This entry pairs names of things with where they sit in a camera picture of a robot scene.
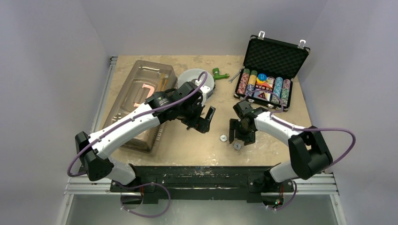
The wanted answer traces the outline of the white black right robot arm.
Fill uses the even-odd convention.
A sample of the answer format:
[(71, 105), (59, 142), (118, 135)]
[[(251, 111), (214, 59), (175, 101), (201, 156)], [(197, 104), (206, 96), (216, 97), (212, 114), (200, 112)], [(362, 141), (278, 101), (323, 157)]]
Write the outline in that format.
[(251, 107), (245, 100), (236, 103), (233, 110), (238, 118), (230, 119), (230, 143), (247, 146), (255, 143), (256, 132), (264, 132), (289, 148), (289, 161), (265, 171), (266, 189), (274, 191), (283, 181), (294, 178), (307, 180), (333, 163), (329, 148), (316, 127), (296, 127), (265, 108)]

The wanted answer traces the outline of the white poker chip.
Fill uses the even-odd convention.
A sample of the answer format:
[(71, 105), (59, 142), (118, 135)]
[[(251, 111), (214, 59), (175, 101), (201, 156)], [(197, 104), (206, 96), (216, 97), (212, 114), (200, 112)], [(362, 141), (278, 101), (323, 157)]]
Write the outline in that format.
[(226, 141), (228, 141), (228, 137), (226, 135), (220, 135), (220, 141), (226, 142)]
[(241, 150), (242, 144), (239, 143), (239, 142), (235, 142), (235, 143), (233, 144), (233, 148), (234, 148), (235, 150)]

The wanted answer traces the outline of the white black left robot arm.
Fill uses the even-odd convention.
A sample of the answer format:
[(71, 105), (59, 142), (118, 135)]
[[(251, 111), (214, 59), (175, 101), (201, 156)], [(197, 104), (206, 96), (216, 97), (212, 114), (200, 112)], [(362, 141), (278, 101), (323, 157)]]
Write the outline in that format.
[(112, 159), (113, 152), (166, 121), (179, 120), (200, 133), (209, 132), (216, 109), (209, 107), (206, 116), (201, 117), (205, 97), (206, 93), (197, 85), (185, 82), (178, 89), (154, 92), (133, 112), (100, 131), (78, 133), (75, 136), (77, 159), (84, 173), (90, 181), (109, 178), (121, 183), (129, 192), (136, 191), (140, 185), (139, 177), (131, 165)]

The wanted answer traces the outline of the red triangle token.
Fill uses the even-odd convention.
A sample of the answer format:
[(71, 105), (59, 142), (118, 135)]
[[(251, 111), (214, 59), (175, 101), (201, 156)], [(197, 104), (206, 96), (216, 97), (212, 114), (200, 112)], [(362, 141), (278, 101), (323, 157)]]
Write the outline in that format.
[(256, 90), (256, 92), (253, 94), (253, 97), (260, 100), (269, 101), (271, 94), (264, 90)]

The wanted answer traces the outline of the clear round disc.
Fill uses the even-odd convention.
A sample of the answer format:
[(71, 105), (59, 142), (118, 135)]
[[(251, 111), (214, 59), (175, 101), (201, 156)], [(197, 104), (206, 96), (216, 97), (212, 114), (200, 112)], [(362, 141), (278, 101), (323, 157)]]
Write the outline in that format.
[(266, 82), (269, 84), (269, 86), (273, 87), (275, 84), (275, 78), (269, 76), (267, 77)]

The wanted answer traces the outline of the blue poker button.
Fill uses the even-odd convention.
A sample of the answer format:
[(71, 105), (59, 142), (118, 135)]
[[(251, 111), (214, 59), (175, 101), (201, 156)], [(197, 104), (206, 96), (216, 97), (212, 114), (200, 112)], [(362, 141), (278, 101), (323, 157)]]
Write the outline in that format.
[(257, 76), (257, 82), (259, 82), (259, 83), (264, 83), (266, 81), (266, 79), (267, 79), (267, 76), (263, 73), (258, 74), (258, 76)]

